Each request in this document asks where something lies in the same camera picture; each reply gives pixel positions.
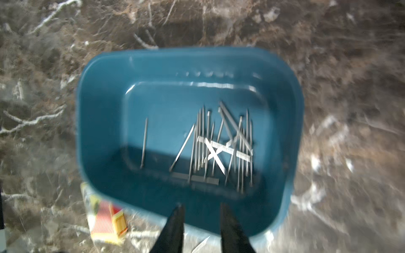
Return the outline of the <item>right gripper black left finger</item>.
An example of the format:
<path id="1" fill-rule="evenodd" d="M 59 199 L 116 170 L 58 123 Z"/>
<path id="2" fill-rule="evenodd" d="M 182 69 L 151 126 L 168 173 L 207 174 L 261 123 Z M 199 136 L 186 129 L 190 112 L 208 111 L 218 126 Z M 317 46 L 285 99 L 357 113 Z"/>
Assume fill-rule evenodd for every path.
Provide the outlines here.
<path id="1" fill-rule="evenodd" d="M 177 205 L 162 229 L 150 253 L 182 253 L 185 209 Z"/>

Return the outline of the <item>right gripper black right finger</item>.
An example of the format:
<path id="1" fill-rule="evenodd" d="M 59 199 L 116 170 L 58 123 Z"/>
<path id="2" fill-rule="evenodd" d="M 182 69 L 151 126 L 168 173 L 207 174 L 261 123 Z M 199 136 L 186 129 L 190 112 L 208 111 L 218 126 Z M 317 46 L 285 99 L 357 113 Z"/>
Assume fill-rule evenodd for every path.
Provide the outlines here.
<path id="1" fill-rule="evenodd" d="M 220 235 L 222 253 L 255 253 L 241 224 L 225 203 L 220 206 Z"/>

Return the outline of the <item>playing card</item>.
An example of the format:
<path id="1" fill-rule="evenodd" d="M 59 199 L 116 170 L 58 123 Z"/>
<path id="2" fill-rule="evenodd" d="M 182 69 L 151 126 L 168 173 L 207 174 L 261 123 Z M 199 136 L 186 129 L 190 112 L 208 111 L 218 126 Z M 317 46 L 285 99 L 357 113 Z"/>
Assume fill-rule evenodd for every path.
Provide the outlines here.
<path id="1" fill-rule="evenodd" d="M 123 209 L 99 196 L 88 183 L 80 185 L 91 239 L 122 245 L 128 231 Z"/>

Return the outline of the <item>teal plastic storage box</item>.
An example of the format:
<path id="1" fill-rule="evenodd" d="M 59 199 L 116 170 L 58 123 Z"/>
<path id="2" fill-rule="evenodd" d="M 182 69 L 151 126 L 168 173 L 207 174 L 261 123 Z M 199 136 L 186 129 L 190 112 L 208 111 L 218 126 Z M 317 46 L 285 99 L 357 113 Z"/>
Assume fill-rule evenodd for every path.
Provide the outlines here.
<path id="1" fill-rule="evenodd" d="M 97 193 L 151 221 L 185 208 L 220 238 L 228 204 L 254 244 L 288 214 L 304 98 L 293 70 L 252 47 L 103 53 L 77 90 L 77 159 Z"/>

